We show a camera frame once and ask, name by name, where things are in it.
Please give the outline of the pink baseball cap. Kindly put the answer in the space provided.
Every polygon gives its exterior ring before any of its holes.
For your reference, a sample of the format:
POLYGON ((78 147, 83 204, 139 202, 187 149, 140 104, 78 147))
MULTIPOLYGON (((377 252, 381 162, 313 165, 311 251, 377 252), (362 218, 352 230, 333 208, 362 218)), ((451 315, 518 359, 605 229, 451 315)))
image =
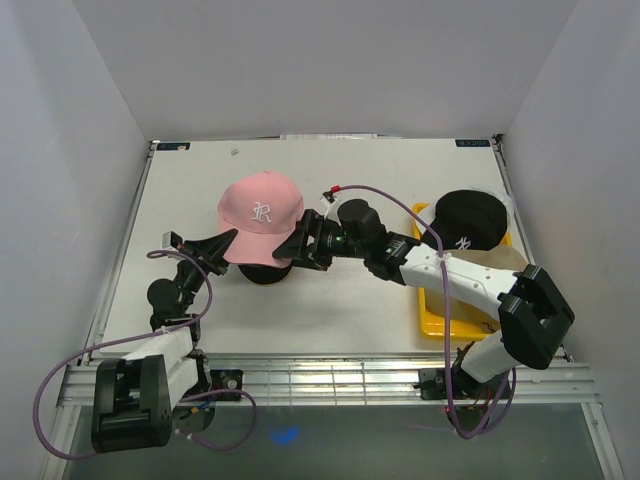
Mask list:
POLYGON ((236 265, 286 268, 290 261, 273 256, 294 232, 304 214, 302 193, 278 172, 264 171, 231 184, 217 205, 221 233, 237 235, 224 259, 236 265))

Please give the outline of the black cap gold logo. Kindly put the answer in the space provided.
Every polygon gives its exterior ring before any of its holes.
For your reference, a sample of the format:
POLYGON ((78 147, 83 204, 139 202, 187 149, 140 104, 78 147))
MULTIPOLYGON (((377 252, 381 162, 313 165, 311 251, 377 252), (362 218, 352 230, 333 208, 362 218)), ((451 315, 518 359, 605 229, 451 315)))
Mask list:
POLYGON ((276 268, 266 265, 239 265, 238 270, 251 283, 269 286, 283 281, 291 272, 292 266, 276 268))

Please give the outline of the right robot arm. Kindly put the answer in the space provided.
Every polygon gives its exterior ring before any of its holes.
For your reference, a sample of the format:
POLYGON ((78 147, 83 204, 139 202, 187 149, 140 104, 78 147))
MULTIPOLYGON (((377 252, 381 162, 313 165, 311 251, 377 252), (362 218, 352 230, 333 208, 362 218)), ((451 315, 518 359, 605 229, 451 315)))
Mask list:
POLYGON ((451 386, 464 397, 476 396, 519 365, 547 369, 575 319, 544 269, 527 265, 511 271, 445 257, 417 239, 387 230, 362 199, 339 206, 334 220, 306 210, 273 256, 321 271, 336 257, 360 259, 381 280, 437 291, 498 321, 497 332, 459 351, 450 368, 451 386))

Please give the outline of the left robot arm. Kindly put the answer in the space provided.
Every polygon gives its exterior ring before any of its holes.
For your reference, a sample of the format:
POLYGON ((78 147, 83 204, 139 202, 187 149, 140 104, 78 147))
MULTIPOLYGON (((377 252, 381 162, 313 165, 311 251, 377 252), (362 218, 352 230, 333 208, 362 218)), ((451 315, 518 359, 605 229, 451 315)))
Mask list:
POLYGON ((177 259, 173 278, 160 278, 147 289, 153 337, 120 359, 102 361, 96 371, 91 443, 98 454, 161 447, 176 420, 202 415, 209 426, 208 405, 234 401, 237 373, 210 368, 198 349, 200 315, 191 312, 197 293, 210 289, 210 275, 228 270, 225 254, 238 232, 231 229, 204 240, 165 234, 153 257, 177 259))

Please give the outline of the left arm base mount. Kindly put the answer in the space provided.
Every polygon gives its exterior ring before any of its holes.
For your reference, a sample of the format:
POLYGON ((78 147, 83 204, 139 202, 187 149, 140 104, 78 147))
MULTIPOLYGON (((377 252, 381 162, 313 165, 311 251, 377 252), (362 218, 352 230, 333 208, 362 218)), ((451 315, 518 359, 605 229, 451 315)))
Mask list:
POLYGON ((217 393, 212 396, 213 401, 236 402, 242 399, 239 390, 243 387, 244 372, 240 369, 226 369, 210 371, 211 389, 223 393, 217 393))

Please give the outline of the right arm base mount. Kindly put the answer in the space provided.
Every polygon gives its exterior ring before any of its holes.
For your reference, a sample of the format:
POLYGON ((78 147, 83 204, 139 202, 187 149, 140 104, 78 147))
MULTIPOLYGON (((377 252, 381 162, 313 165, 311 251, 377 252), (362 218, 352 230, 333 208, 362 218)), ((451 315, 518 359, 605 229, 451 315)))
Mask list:
MULTIPOLYGON (((446 375, 444 368, 425 368, 418 371, 418 381, 413 388, 422 400, 445 400, 446 375)), ((469 399, 477 394, 480 384, 458 368, 451 369, 451 390, 454 400, 469 399)))

